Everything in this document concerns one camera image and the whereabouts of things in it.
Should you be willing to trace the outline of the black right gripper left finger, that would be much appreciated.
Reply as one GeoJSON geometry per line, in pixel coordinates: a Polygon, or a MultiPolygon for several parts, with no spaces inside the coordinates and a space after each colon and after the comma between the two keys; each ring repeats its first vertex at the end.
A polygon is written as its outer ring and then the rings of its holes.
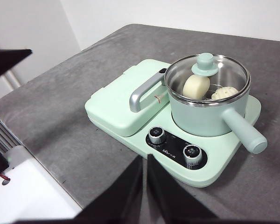
{"type": "Polygon", "coordinates": [[[136,224],[143,192],[143,161],[135,158],[115,182],[72,219],[18,220],[17,224],[136,224]]]}

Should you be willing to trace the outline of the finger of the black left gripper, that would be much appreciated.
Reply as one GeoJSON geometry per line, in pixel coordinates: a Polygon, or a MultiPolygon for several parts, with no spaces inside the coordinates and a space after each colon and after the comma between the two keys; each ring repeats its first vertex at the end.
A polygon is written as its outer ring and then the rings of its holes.
{"type": "Polygon", "coordinates": [[[0,76],[31,54],[31,49],[0,49],[0,76]]]}

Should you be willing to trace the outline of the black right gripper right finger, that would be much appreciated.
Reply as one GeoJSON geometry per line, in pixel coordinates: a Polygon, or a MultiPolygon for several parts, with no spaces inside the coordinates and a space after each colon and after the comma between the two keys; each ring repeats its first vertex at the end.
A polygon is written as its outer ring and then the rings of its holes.
{"type": "Polygon", "coordinates": [[[280,182],[225,178],[206,189],[181,186],[155,159],[147,157],[147,185],[167,224],[280,224],[280,182]]]}

